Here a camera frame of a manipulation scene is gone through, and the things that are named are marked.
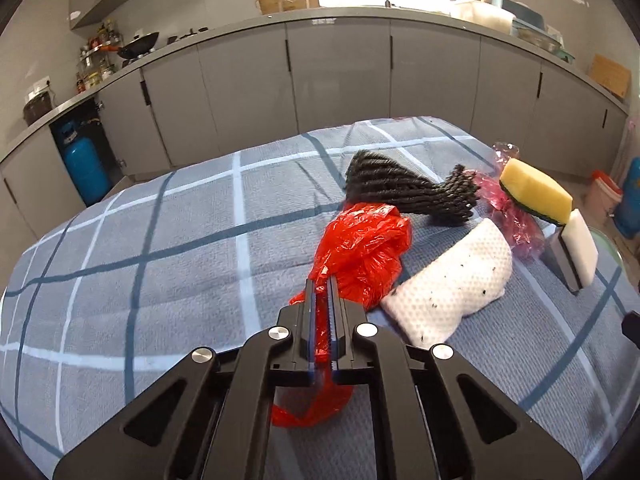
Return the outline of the wooden cutting board right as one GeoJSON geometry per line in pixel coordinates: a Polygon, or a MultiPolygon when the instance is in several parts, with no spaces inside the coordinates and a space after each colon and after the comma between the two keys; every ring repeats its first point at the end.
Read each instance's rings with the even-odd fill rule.
{"type": "Polygon", "coordinates": [[[631,70],[603,55],[593,57],[588,76],[621,100],[626,98],[631,82],[631,70]]]}

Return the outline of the blue gas cylinder right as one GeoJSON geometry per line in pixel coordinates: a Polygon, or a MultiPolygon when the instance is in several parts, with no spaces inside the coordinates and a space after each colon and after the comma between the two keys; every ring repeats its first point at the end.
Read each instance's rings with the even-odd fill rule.
{"type": "Polygon", "coordinates": [[[640,158],[635,157],[629,166],[623,197],[614,211],[614,224],[623,237],[632,240],[640,231],[640,158]]]}

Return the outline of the yellow green sponge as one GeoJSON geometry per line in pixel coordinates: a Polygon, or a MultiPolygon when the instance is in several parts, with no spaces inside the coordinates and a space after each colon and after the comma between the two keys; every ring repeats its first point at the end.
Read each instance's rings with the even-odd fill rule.
{"type": "Polygon", "coordinates": [[[564,226],[570,220],[573,197],[548,174],[526,162],[510,158],[499,178],[506,195],[521,209],[546,220],[564,226]]]}

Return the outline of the red plastic bag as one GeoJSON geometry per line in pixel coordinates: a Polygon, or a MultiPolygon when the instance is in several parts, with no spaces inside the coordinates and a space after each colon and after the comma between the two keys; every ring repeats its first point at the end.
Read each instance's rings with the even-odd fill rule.
{"type": "Polygon", "coordinates": [[[317,294],[314,357],[321,372],[321,386],[303,414],[295,415],[276,405],[271,412],[273,426],[310,428],[348,404],[352,387],[339,386],[331,378],[329,278],[336,278],[342,298],[370,311],[399,278],[400,256],[410,245],[410,220],[392,205],[353,204],[326,226],[308,274],[317,294]]]}

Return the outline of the dark rice cooker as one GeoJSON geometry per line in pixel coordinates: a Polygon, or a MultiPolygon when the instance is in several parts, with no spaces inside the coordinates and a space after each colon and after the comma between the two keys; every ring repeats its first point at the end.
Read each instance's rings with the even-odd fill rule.
{"type": "Polygon", "coordinates": [[[23,106],[23,118],[27,125],[32,125],[42,116],[53,110],[50,86],[35,86],[26,96],[26,103],[23,106]]]}

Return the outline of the green round trash bin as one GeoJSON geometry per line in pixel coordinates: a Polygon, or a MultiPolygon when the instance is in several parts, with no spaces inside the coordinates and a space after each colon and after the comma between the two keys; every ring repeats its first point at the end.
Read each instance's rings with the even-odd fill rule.
{"type": "Polygon", "coordinates": [[[624,259],[614,242],[598,229],[591,228],[590,233],[596,243],[597,248],[609,254],[615,263],[625,272],[624,259]]]}

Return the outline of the blue gas cylinder under counter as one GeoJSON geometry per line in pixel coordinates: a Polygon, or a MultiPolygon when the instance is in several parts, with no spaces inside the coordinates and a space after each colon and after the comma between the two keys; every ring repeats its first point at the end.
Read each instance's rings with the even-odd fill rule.
{"type": "Polygon", "coordinates": [[[64,165],[81,199],[87,206],[99,202],[112,184],[93,142],[73,120],[62,125],[60,139],[64,165]]]}

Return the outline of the spice rack with bottles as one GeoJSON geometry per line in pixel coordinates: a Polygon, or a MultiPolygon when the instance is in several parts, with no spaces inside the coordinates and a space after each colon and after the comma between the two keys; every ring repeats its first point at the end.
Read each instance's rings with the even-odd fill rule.
{"type": "Polygon", "coordinates": [[[122,34],[116,23],[108,18],[80,48],[76,72],[78,93],[96,87],[116,73],[117,52],[121,47],[122,34]]]}

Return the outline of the black mesh net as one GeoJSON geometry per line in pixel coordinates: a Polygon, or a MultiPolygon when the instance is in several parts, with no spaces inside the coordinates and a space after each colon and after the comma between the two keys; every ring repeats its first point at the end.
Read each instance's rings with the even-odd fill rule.
{"type": "Polygon", "coordinates": [[[358,151],[345,178],[346,202],[385,204],[402,214],[420,214],[439,226],[461,226],[473,217],[480,187],[465,166],[456,165],[442,182],[402,166],[395,159],[358,151]]]}

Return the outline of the gas stove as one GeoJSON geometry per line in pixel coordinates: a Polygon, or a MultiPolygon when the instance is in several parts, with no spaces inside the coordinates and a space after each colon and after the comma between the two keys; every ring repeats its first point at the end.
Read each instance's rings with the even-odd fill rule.
{"type": "Polygon", "coordinates": [[[180,40],[183,40],[183,39],[186,39],[186,38],[190,38],[192,36],[200,34],[201,32],[207,32],[207,31],[208,31],[208,27],[204,26],[204,27],[200,27],[198,29],[190,28],[189,31],[186,34],[183,34],[181,36],[177,36],[177,35],[168,36],[163,44],[161,44],[159,41],[157,41],[156,44],[154,44],[153,47],[149,48],[149,50],[146,50],[145,52],[140,52],[139,54],[135,55],[133,58],[130,58],[130,60],[123,60],[122,61],[122,67],[125,67],[125,66],[133,63],[134,61],[140,60],[140,58],[143,58],[145,55],[152,54],[152,53],[156,52],[157,50],[160,50],[161,48],[169,47],[172,44],[175,44],[177,41],[180,41],[180,40]]]}

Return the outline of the pink clear plastic wrapper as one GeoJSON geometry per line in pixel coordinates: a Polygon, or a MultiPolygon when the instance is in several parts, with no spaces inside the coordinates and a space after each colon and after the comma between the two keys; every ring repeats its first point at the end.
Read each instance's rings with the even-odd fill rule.
{"type": "Polygon", "coordinates": [[[491,177],[478,170],[466,170],[477,186],[476,195],[489,205],[489,218],[498,226],[514,255],[519,259],[537,258],[544,250],[544,236],[534,217],[516,206],[503,191],[499,177],[511,158],[520,156],[520,149],[511,143],[497,142],[492,146],[496,176],[491,177]]]}

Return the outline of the green basin on counter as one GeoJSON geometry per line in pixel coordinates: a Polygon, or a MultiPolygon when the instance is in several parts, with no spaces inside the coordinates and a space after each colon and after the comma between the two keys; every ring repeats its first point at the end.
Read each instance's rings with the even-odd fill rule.
{"type": "Polygon", "coordinates": [[[570,54],[567,52],[567,50],[565,50],[563,47],[559,47],[557,48],[554,52],[553,55],[556,58],[559,58],[561,61],[567,63],[567,64],[573,64],[575,62],[575,57],[574,55],[570,54]]]}

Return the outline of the white grey melamine sponge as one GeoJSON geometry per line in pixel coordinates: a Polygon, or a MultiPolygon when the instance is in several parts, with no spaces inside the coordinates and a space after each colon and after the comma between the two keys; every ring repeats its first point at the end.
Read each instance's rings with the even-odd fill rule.
{"type": "Polygon", "coordinates": [[[567,224],[557,228],[550,237],[550,249],[571,292],[579,292],[592,284],[599,254],[578,209],[574,209],[567,224]]]}

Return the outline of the pink bucket red bag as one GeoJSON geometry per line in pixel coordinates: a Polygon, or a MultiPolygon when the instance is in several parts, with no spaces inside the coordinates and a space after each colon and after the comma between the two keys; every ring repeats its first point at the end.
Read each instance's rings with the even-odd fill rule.
{"type": "Polygon", "coordinates": [[[622,189],[604,171],[594,170],[585,196],[586,215],[596,226],[612,219],[623,198],[622,189]]]}

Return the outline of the white foam net sleeve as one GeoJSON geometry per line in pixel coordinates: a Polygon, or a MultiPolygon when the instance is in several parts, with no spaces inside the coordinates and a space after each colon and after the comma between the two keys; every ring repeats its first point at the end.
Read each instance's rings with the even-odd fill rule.
{"type": "Polygon", "coordinates": [[[383,310],[410,344],[429,349],[445,342],[462,318],[506,292],[512,274],[511,248],[489,219],[382,300],[383,310]]]}

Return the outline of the grey lower kitchen cabinets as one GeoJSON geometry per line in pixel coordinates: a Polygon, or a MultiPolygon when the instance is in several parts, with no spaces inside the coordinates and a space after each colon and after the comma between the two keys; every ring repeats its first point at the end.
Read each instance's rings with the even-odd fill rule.
{"type": "Polygon", "coordinates": [[[147,55],[29,126],[1,154],[6,258],[85,207],[51,130],[87,107],[116,165],[152,177],[363,119],[435,116],[532,165],[611,170],[629,116],[555,56],[418,11],[307,10],[201,32],[147,55]]]}

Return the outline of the blue plaid tablecloth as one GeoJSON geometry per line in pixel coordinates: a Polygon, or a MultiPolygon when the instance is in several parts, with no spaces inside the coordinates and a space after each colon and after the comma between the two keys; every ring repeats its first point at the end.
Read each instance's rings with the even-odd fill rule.
{"type": "MultiPolygon", "coordinates": [[[[1,414],[37,470],[50,476],[190,350],[228,350],[273,325],[361,150],[433,180],[492,163],[488,146],[437,118],[358,122],[127,188],[25,250],[1,308],[1,414]]],[[[578,294],[551,258],[517,262],[504,296],[450,342],[591,472],[638,403],[639,353],[620,330],[638,304],[607,250],[578,294]]]]}

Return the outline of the white plastic container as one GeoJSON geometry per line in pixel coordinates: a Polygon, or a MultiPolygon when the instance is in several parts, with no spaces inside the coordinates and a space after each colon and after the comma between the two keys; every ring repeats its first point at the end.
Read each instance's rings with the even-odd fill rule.
{"type": "Polygon", "coordinates": [[[453,1],[450,3],[450,16],[506,35],[510,35],[515,18],[515,15],[507,10],[478,0],[453,1]]]}

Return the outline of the blue dish rack box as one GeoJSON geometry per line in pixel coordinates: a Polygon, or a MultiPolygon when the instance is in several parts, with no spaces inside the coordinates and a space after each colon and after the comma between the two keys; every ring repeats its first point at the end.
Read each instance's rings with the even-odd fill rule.
{"type": "Polygon", "coordinates": [[[561,50],[562,44],[547,32],[544,17],[538,12],[514,0],[491,0],[491,4],[514,15],[514,36],[551,54],[561,50]]]}

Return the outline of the black wok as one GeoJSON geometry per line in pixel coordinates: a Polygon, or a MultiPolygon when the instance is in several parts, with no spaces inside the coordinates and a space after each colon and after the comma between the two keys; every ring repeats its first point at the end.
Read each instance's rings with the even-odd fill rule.
{"type": "Polygon", "coordinates": [[[132,61],[140,58],[140,56],[151,53],[154,49],[157,39],[160,36],[159,32],[151,32],[150,34],[138,37],[128,44],[117,47],[116,44],[102,44],[99,47],[100,51],[115,52],[120,58],[125,61],[132,61]]]}

